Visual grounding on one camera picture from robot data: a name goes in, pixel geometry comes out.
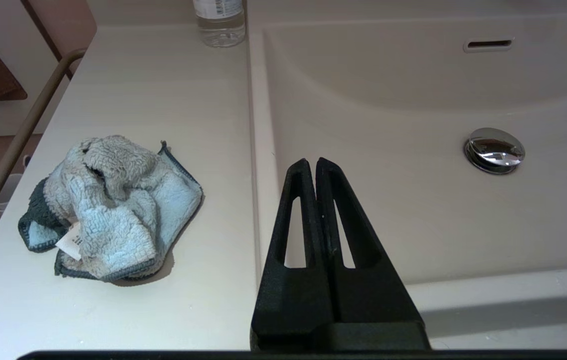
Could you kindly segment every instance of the sink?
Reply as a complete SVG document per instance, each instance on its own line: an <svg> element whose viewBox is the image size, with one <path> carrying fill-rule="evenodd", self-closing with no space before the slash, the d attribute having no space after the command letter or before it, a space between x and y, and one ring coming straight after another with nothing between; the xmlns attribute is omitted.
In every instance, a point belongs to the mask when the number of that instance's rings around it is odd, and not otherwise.
<svg viewBox="0 0 567 360"><path fill-rule="evenodd" d="M435 348L567 348L567 2L248 8L261 262L286 169L324 157ZM467 161L486 127L521 141L516 171ZM298 207L292 218L286 266L304 267Z"/></svg>

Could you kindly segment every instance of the crumpled cloth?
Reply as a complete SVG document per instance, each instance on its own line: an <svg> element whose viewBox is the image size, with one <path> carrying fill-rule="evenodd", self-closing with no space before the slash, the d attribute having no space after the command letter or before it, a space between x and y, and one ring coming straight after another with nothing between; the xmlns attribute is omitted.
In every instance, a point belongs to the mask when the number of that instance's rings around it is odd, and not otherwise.
<svg viewBox="0 0 567 360"><path fill-rule="evenodd" d="M143 280L162 268L202 198L165 141L153 153L123 136L92 137L35 187L18 230L30 251L43 253L78 221L80 260L59 250L55 275Z"/></svg>

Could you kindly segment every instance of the plastic bottle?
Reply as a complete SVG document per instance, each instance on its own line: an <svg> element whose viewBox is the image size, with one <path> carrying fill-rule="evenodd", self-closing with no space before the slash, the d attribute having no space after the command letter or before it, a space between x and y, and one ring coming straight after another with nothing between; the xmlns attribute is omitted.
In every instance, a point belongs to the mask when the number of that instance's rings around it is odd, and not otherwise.
<svg viewBox="0 0 567 360"><path fill-rule="evenodd" d="M193 0L204 44L228 48L243 41L246 22L242 0Z"/></svg>

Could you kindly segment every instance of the white countertop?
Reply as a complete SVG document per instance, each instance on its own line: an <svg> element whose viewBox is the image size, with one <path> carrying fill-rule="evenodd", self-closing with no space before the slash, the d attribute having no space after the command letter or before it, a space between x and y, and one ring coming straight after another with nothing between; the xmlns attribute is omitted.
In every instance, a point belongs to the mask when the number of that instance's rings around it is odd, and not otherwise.
<svg viewBox="0 0 567 360"><path fill-rule="evenodd" d="M247 45L206 47L194 23L99 28L0 221L0 359L249 348L259 270L247 77ZM167 141L205 194L169 274L130 287L55 276L57 251L29 252L17 231L30 193L68 149L111 134L154 151Z"/></svg>

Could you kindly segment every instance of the sink drain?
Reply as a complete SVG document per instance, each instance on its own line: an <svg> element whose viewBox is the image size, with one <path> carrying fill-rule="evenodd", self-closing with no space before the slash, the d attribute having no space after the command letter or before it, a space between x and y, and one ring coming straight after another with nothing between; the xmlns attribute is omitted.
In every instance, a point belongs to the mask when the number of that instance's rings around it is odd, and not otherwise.
<svg viewBox="0 0 567 360"><path fill-rule="evenodd" d="M512 173L526 157L524 146L516 137L492 127L474 130L463 152L478 169L496 175Z"/></svg>

